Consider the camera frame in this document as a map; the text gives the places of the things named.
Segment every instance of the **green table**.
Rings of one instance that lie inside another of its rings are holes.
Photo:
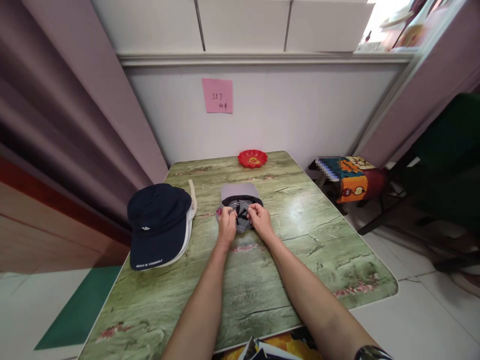
[[[147,271],[132,270],[127,259],[80,360],[160,359],[215,245],[223,184],[254,183],[277,234],[347,308],[397,293],[390,271],[288,153],[268,153],[257,169],[243,168],[235,156],[177,162],[165,182],[190,191],[189,179],[198,212],[188,250]],[[268,249],[254,231],[237,235],[226,261],[216,349],[300,324]]]

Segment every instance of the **curtain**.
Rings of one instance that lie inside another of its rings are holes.
[[[90,1],[0,7],[0,142],[127,227],[168,169]]]
[[[359,155],[381,168],[397,161],[448,103],[480,83],[480,1],[467,0],[392,104]]]

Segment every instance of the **green floor mat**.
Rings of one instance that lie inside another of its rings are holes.
[[[83,344],[121,268],[109,266],[91,269],[35,350]]]

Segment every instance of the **tiled floor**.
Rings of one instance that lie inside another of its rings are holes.
[[[359,229],[371,208],[349,206]],[[362,236],[398,280],[396,296],[352,310],[396,360],[480,359],[480,298],[435,271],[438,256],[416,240],[385,227]]]
[[[0,274],[0,359],[76,359],[82,345],[34,348],[89,271]]]
[[[354,228],[368,220],[368,208],[349,210]],[[396,296],[352,310],[376,341],[396,360],[480,359],[480,298],[436,272],[417,241],[386,228],[363,239],[399,280]],[[0,359],[75,359],[81,345],[33,349],[88,271],[0,274]]]

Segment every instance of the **pink sticky note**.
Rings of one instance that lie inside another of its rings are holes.
[[[221,79],[201,79],[207,113],[234,113],[234,82]]]

